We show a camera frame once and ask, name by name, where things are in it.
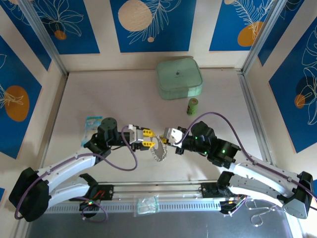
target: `green canister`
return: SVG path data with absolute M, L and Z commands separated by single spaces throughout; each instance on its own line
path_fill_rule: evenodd
M 198 105 L 198 100 L 196 98 L 191 98 L 188 102 L 187 114 L 193 116 L 196 113 Z

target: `white robotic arm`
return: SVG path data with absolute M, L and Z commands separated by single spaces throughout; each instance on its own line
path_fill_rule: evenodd
M 217 138 L 203 121 L 189 129 L 192 135 L 185 128 L 166 128 L 161 140 L 176 147 L 176 154 L 182 155 L 185 150 L 197 152 L 214 165 L 226 168 L 218 180 L 224 195 L 244 194 L 267 200 L 297 218 L 307 218 L 312 196 L 302 187 L 312 191 L 313 177 L 309 173 L 298 175 L 249 155 L 244 148 L 241 151 L 239 146 Z
M 244 194 L 264 199 L 283 207 L 295 217 L 307 218 L 312 197 L 302 187 L 312 190 L 313 178 L 310 174 L 302 172 L 297 175 L 281 170 L 248 155 L 244 148 L 242 153 L 239 146 L 218 139 L 213 129 L 202 121 L 190 128 L 192 135 L 181 127 L 166 128 L 161 140 L 176 147 L 176 154 L 182 155 L 185 150 L 197 152 L 214 165 L 226 168 L 228 171 L 223 172 L 217 182 L 221 194 L 226 197 Z M 129 132 L 122 131 L 119 135 L 115 119 L 104 119 L 98 133 L 77 153 L 38 171 L 31 168 L 24 170 L 9 196 L 10 202 L 27 221 L 33 221 L 49 207 L 65 200 L 75 197 L 94 199 L 98 183 L 88 174 L 81 175 L 76 181 L 63 182 L 105 159 L 113 145 L 128 145 L 132 150 L 148 150 L 154 146 L 154 143 L 144 141 L 144 137 L 154 136 L 151 130 L 134 125 L 129 125 L 127 129 Z

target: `floral wall print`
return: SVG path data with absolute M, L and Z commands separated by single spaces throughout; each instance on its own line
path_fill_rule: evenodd
M 110 0 L 120 51 L 188 51 L 196 0 Z
M 20 28 L 27 29 L 26 32 L 29 34 L 32 28 L 16 4 L 16 0 L 0 0 L 1 2 L 10 19 L 18 21 L 18 25 L 22 24 Z M 61 55 L 100 53 L 83 0 L 31 0 L 30 2 Z
M 21 33 L 22 37 L 28 43 L 34 54 L 37 56 L 43 67 L 48 70 L 51 64 L 51 58 L 38 39 L 29 22 L 24 17 L 16 0 L 0 0 L 0 5 L 13 22 L 15 27 Z
M 282 35 L 293 20 L 303 2 L 304 0 L 288 0 L 286 2 L 283 11 L 280 13 L 279 18 L 277 19 L 267 40 L 265 41 L 258 54 L 259 60 L 262 65 L 264 65 L 267 61 L 268 57 L 274 50 L 279 39 L 281 39 Z
M 274 0 L 223 0 L 210 51 L 251 48 Z
M 296 152 L 317 142 L 317 18 L 269 81 Z
M 41 88 L 0 37 L 0 152 L 17 158 Z

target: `clear plastic bag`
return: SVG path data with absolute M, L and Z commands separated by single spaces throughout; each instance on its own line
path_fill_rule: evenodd
M 159 212 L 158 196 L 136 197 L 134 206 L 134 216 L 144 216 Z
M 103 117 L 87 117 L 85 123 L 85 134 L 81 142 L 81 146 L 84 146 L 93 134 L 97 133 L 98 126 L 100 126 Z

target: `white table surface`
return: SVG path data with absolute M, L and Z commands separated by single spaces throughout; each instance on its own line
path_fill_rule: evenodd
M 219 112 L 227 117 L 249 153 L 261 158 L 248 109 L 234 70 L 202 69 L 204 86 L 194 117 L 186 114 L 189 98 L 166 101 L 157 90 L 155 70 L 92 71 L 70 73 L 53 129 L 44 166 L 80 149 L 88 116 L 113 117 L 118 130 L 135 124 L 163 134 L 165 127 L 186 127 L 205 112 Z M 223 119 L 205 116 L 203 121 L 216 136 L 237 143 Z M 150 151 L 137 151 L 139 166 L 132 172 L 116 170 L 107 163 L 82 171 L 97 181 L 178 181 L 218 179 L 222 170 L 193 152 L 176 155 L 168 147 L 167 157 L 156 162 Z M 113 151 L 108 157 L 118 166 L 131 168 L 134 160 L 127 148 Z

